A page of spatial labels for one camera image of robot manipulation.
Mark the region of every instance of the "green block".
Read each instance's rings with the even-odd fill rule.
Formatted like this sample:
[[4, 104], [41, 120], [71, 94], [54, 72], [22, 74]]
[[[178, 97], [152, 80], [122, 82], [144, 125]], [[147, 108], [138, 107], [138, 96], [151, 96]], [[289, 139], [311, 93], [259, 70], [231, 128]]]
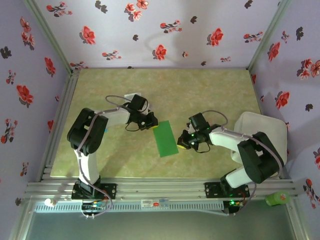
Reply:
[[179, 153], [169, 121], [159, 122], [153, 134], [161, 158]]

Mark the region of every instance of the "green bottle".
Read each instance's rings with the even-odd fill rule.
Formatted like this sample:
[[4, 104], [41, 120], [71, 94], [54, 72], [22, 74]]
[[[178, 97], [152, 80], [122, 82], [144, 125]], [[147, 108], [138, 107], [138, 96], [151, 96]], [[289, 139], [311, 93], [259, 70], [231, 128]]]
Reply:
[[287, 191], [277, 191], [265, 197], [265, 202], [269, 206], [287, 204], [290, 201], [290, 195]]

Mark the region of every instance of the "table surface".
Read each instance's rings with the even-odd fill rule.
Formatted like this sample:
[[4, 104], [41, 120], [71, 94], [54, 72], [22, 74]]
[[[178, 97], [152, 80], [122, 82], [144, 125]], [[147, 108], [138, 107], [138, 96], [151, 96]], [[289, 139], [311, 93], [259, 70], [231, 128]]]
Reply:
[[[83, 108], [114, 108], [106, 95], [141, 93], [159, 122], [169, 120], [177, 140], [188, 118], [205, 110], [224, 113], [229, 129], [243, 112], [260, 113], [250, 74], [245, 69], [83, 69], [74, 91], [62, 137], [53, 163], [52, 177], [77, 177], [77, 158], [67, 133]], [[205, 113], [210, 124], [223, 117]], [[207, 145], [201, 144], [199, 151]], [[230, 150], [212, 146], [207, 153], [178, 148], [179, 153], [160, 157], [152, 130], [128, 132], [125, 125], [108, 128], [97, 151], [101, 177], [220, 178], [240, 167]]]

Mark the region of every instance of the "green card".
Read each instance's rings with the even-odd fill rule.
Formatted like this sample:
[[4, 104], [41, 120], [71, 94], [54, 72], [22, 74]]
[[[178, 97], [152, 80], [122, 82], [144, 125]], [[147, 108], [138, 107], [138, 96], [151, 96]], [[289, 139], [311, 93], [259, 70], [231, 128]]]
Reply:
[[160, 157], [179, 153], [169, 121], [159, 122], [159, 126], [153, 129], [153, 134]]

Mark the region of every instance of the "floral wallpaper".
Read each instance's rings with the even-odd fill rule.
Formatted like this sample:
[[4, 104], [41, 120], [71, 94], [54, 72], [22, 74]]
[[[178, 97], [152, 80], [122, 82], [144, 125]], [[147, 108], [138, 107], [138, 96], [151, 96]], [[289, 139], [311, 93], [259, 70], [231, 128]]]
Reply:
[[279, 5], [279, 0], [35, 2], [71, 69], [246, 68]]
[[304, 192], [299, 200], [311, 240], [319, 239], [320, 223], [319, 11], [314, 7], [318, 3], [292, 0], [251, 70], [263, 113], [286, 123], [286, 170]]
[[1, 6], [0, 239], [9, 239], [27, 183], [36, 181], [67, 71], [21, 0]]

